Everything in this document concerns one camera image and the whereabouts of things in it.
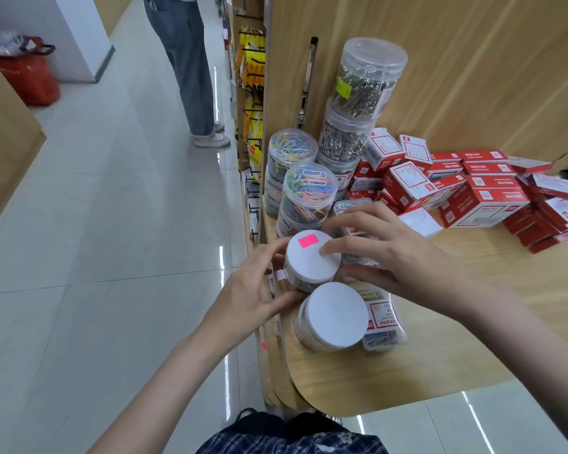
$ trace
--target forearm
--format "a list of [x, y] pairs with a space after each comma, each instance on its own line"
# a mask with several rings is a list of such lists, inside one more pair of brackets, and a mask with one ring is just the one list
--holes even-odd
[[183, 411], [227, 351], [198, 329], [178, 343], [87, 454], [161, 453]]
[[507, 289], [488, 288], [463, 323], [524, 384], [568, 439], [568, 343]]

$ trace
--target pink price sticker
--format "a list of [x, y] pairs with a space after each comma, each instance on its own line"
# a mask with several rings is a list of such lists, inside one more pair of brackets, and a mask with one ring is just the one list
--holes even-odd
[[317, 244], [319, 242], [320, 241], [318, 240], [318, 237], [315, 234], [310, 234], [308, 236], [299, 239], [299, 244], [301, 245], [301, 248], [311, 247], [313, 244]]

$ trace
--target store aisle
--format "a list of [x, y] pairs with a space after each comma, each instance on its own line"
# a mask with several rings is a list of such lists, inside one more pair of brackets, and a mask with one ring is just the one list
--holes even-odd
[[[222, 112], [222, 26], [213, 0], [200, 8]], [[235, 147], [192, 146], [142, 0], [111, 39], [99, 84], [36, 111], [48, 140], [0, 217], [0, 454], [88, 449], [246, 257]], [[263, 407], [252, 339], [166, 452], [195, 452], [248, 406]]]

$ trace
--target white sneaker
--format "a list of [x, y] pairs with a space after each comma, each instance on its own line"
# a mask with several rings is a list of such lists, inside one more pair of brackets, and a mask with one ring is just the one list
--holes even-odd
[[209, 136], [193, 136], [194, 144], [200, 148], [224, 148], [229, 146], [230, 141], [227, 136], [213, 132]]

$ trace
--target left hand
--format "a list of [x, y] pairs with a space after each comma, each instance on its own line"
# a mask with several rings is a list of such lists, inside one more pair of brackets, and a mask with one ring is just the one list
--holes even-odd
[[283, 259], [289, 241], [290, 238], [282, 238], [253, 250], [229, 277], [208, 309], [199, 329], [209, 330], [211, 336], [217, 336], [219, 343], [227, 347], [223, 352], [229, 352], [275, 314], [307, 296], [291, 290], [271, 301], [261, 297], [263, 276], [272, 261]]

